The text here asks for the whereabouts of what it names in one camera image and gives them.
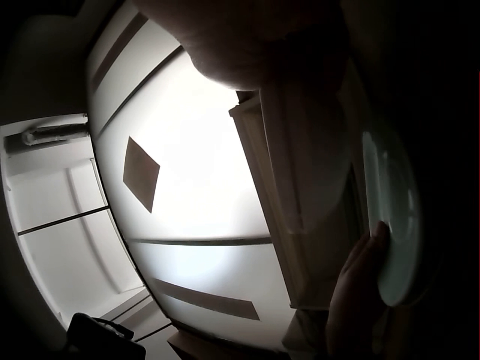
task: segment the brown stripe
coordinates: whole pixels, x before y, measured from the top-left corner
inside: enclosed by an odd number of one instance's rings
[[[135,34],[138,32],[138,30],[140,30],[140,28],[146,23],[147,20],[148,19],[142,14],[140,13],[136,14],[132,19],[132,21],[130,21],[130,23],[127,25],[125,30],[122,31],[122,33],[117,38],[117,40],[115,40],[115,43],[113,44],[111,49],[108,51],[102,63],[98,67],[95,75],[93,76],[93,79],[92,79],[93,91],[96,91],[98,89],[98,86],[102,82],[107,72],[110,70],[111,66],[113,65],[117,57],[120,55],[122,50],[127,46],[127,44],[130,42],[132,37],[134,37]]]
[[[153,281],[158,291],[177,300],[228,315],[243,317],[245,319],[260,320],[251,301],[207,294],[205,292],[173,285],[155,278]]]

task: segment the wall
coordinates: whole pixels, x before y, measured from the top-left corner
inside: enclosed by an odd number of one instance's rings
[[[85,49],[115,0],[86,0],[77,17],[21,26],[0,76],[0,124],[86,112]]]
[[[11,124],[0,131],[11,134],[30,123]],[[3,152],[16,230],[105,206],[91,159],[90,138],[10,157]],[[32,276],[65,326],[75,312],[101,316],[143,286],[107,210],[21,235],[18,241]]]

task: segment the white wall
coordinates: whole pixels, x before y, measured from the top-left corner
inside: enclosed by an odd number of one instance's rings
[[[2,127],[1,135],[29,123]],[[11,157],[2,150],[16,230],[105,206],[92,157],[90,138]],[[22,235],[19,245],[37,286],[65,326],[75,312],[101,316],[143,287],[107,210]]]

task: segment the brown rectangle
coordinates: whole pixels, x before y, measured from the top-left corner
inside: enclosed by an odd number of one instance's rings
[[[111,66],[120,55],[122,50],[127,46],[133,36],[140,30],[140,28],[147,22],[147,18],[138,13],[134,16],[134,18],[129,22],[127,27],[122,31],[120,36],[115,40],[112,47],[106,54],[105,58],[103,59],[102,63],[98,67],[97,71],[95,72],[92,78],[92,90],[96,91],[98,86],[102,82],[103,78],[110,70]]]
[[[151,213],[160,165],[131,137],[128,138],[123,183]]]
[[[155,278],[153,281],[158,291],[177,300],[204,309],[221,312],[223,314],[238,316],[245,319],[260,320],[251,301],[207,294],[205,292],[184,288]]]

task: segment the hand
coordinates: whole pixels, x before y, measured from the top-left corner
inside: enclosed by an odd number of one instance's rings
[[[325,337],[330,355],[372,352],[372,328],[386,309],[377,275],[385,259],[390,231],[379,221],[363,235],[340,271],[330,302]]]

